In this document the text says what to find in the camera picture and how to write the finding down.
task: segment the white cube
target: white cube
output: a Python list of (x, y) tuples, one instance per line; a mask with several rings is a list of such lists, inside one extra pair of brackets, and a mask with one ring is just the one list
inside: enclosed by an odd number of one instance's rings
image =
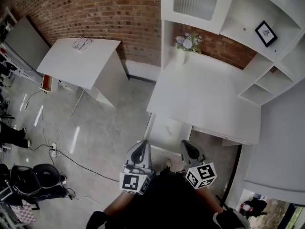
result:
[(195, 189), (211, 185), (216, 177), (217, 174), (213, 163), (189, 168), (185, 176), (186, 180)]
[(148, 175), (120, 173), (120, 190), (127, 193), (144, 194), (150, 179)]

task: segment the checkered cloth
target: checkered cloth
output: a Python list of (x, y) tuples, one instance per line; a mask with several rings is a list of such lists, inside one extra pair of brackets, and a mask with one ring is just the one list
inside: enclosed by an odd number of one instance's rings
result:
[(24, 200), (22, 203), (23, 206), (11, 206), (11, 209), (15, 212), (18, 219), (21, 221), (21, 223), (36, 222), (31, 205)]

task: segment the black picture frame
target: black picture frame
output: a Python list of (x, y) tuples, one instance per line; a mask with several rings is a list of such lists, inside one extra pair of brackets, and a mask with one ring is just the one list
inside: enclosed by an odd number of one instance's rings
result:
[[(272, 35), (274, 36), (269, 42), (266, 43), (266, 41), (264, 40), (264, 38), (262, 37), (262, 35), (260, 34), (260, 32), (258, 31), (263, 25), (265, 25), (270, 33), (272, 33)], [(256, 29), (255, 29), (255, 32), (257, 33), (257, 35), (259, 36), (259, 38), (263, 41), (264, 45), (266, 47), (269, 47), (276, 39), (277, 39), (277, 36), (276, 34), (273, 32), (273, 30), (270, 28), (270, 26), (266, 23), (266, 21), (263, 21)]]

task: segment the brick wall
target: brick wall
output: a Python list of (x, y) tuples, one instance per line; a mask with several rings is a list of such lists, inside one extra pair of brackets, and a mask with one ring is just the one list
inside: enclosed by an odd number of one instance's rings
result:
[(28, 16), (51, 45), (58, 38), (122, 41), (121, 59), (160, 66), (160, 0), (0, 0), (2, 11)]
[(225, 36), (183, 24), (174, 24), (174, 38), (183, 36), (186, 32), (197, 33), (202, 36), (201, 53), (229, 63), (239, 69), (244, 69), (256, 55), (256, 51)]

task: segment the gray floor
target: gray floor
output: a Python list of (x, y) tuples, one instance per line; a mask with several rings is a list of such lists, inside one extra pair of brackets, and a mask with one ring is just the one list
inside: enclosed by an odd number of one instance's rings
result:
[[(59, 137), (61, 151), (69, 151), (71, 158), (82, 165), (119, 179), (124, 164), (126, 151), (138, 140), (142, 140), (149, 120), (146, 107), (154, 85), (131, 79), (126, 87), (117, 109), (99, 105), (84, 92), (74, 114)], [(66, 120), (74, 109), (82, 90), (77, 93), (58, 88), (54, 93), (34, 95), (24, 110), (28, 97), (39, 90), (39, 86), (29, 80), (16, 78), (10, 89), (3, 90), (10, 100), (9, 112), (14, 117), (10, 126), (16, 129), (27, 128), (27, 137), (32, 141), (32, 148), (46, 142), (55, 142)], [(237, 147), (221, 147), (221, 139), (198, 132), (192, 132), (191, 143), (204, 149), (211, 162), (214, 162), (218, 178), (212, 184), (214, 194), (222, 196), (229, 180)], [(183, 167), (180, 158), (170, 157), (152, 151), (154, 168), (161, 170), (163, 161), (173, 159), (175, 170)], [(54, 158), (59, 171), (69, 161), (63, 156)], [(11, 168), (14, 164), (34, 166), (51, 163), (47, 147), (37, 151), (12, 147), (4, 156), (4, 163)], [(67, 186), (76, 192), (76, 198), (89, 196), (81, 201), (57, 198), (40, 203), (41, 210), (35, 211), (35, 229), (75, 228), (83, 229), (92, 212), (108, 206), (120, 193), (117, 182), (113, 182), (86, 171), (77, 165), (71, 165), (63, 172), (68, 177)]]

